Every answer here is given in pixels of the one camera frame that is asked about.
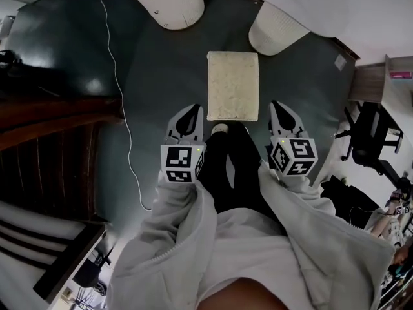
cable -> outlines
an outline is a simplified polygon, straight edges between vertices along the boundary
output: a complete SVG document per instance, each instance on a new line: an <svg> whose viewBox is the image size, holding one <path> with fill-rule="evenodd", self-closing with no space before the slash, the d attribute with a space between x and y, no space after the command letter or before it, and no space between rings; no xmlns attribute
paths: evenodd
<svg viewBox="0 0 413 310"><path fill-rule="evenodd" d="M364 209L362 209L362 208L360 208L360 207L353 207L353 208L350 209L350 213L348 214L348 218L350 219L350 224L351 224L351 211L352 211L354 208L360 209L361 211L364 211L364 212L375 212L376 214L380 214L380 215L382 215L382 216L393 216L392 214L382 214L381 212L376 212L375 210L364 210Z"/></svg>
<svg viewBox="0 0 413 310"><path fill-rule="evenodd" d="M119 85L119 82L118 82L118 80L117 80L117 75L116 75L116 60L115 60L115 58L114 58L114 56L113 56L113 54L112 54L112 51L110 50L110 31L109 31L109 25L108 25L108 11L106 10L106 6L105 6L105 4L103 3L103 0L101 0L101 4L102 4L102 6L103 6L103 9L105 10L105 24L106 24L106 29L108 30L108 51L109 51L110 57L111 57L112 60L114 61L114 75L115 75L116 85L117 85L117 87L118 87L118 89L119 89L119 91L120 91L120 93L121 93L121 98L122 98L122 113L123 113L123 116L125 117L125 125L126 125L126 128L128 129L128 133L129 133L129 151L128 151L129 168L130 168L130 170L132 171L132 174L135 176L135 179L136 179L137 188L138 188L138 190L139 190L139 202L140 202L140 204L141 204L141 207L144 208L144 210L146 210L146 211L151 211L152 209L146 208L146 207L143 205L143 203L142 203L141 185L139 184L139 179L138 179L138 177L137 177L134 169L132 168L132 164L130 163L130 152L132 151L132 133L131 133L131 131L130 131L130 128L129 128L129 125L128 125L128 121L126 120L125 106L124 106L124 104L123 104L123 102L124 102L123 92L122 92L122 89L121 89L121 87L120 87L120 85Z"/></svg>

white basket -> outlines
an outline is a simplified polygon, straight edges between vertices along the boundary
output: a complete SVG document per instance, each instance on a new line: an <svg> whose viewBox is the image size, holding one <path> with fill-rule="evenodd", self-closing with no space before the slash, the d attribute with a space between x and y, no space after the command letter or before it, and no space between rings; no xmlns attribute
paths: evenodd
<svg viewBox="0 0 413 310"><path fill-rule="evenodd" d="M276 55L310 31L282 10L264 2L248 37L254 49L263 55Z"/></svg>

person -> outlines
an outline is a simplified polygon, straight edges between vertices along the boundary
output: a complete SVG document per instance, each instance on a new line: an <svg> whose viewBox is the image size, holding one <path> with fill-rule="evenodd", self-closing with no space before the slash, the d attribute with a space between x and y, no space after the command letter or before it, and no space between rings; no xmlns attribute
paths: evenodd
<svg viewBox="0 0 413 310"><path fill-rule="evenodd" d="M389 244L335 217L307 178L279 180L242 124L215 126L206 144L194 185L159 174L152 215L114 268L109 309L378 306Z"/></svg>
<svg viewBox="0 0 413 310"><path fill-rule="evenodd" d="M336 208L336 216L391 244L396 250L392 265L402 265L405 262L413 238L405 243L400 219L394 216L396 207L401 205L400 199L403 194L401 190L392 193L387 203L388 209L384 211L365 193L354 186L345 185L335 176L323 182L321 186L324 188L321 196L332 200Z"/></svg>

leg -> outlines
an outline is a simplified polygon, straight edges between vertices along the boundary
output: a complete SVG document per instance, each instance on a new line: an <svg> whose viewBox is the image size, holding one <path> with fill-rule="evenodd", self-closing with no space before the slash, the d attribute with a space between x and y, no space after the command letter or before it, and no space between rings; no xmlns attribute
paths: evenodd
<svg viewBox="0 0 413 310"><path fill-rule="evenodd" d="M198 180L214 198L218 213L228 210L227 207L234 197L226 170L228 155L228 134L217 132L206 141L205 162L199 173Z"/></svg>
<svg viewBox="0 0 413 310"><path fill-rule="evenodd" d="M342 133L340 133L340 134L337 134L336 137L335 137L336 139L339 139L339 138L342 138L342 137L345 137L345 136L351 136L351 135L352 135L352 128L353 128L353 126L354 126L353 119L351 118L350 112L348 111L347 108L344 109L344 113L345 113L345 115L346 115L346 117L347 117L348 122L350 123L350 130L346 130L346 131L344 131L344 132L342 132ZM342 157L341 157L341 161L347 161L347 160L348 160L348 158L350 157L350 154L351 154L352 149L353 149L353 146L352 146L351 140L350 140L350 145L348 146L347 155L346 155L346 156L342 156Z"/></svg>
<svg viewBox="0 0 413 310"><path fill-rule="evenodd" d="M235 207L253 209L275 221L276 215L261 195L258 179L258 168L261 156L241 123L230 126L229 155L235 168Z"/></svg>

white sponge block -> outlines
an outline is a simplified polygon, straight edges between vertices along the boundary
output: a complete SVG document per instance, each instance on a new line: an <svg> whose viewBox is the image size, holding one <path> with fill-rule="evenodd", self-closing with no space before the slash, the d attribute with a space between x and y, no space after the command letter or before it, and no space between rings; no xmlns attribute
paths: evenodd
<svg viewBox="0 0 413 310"><path fill-rule="evenodd" d="M207 120L257 121L258 106L258 55L209 52Z"/></svg>

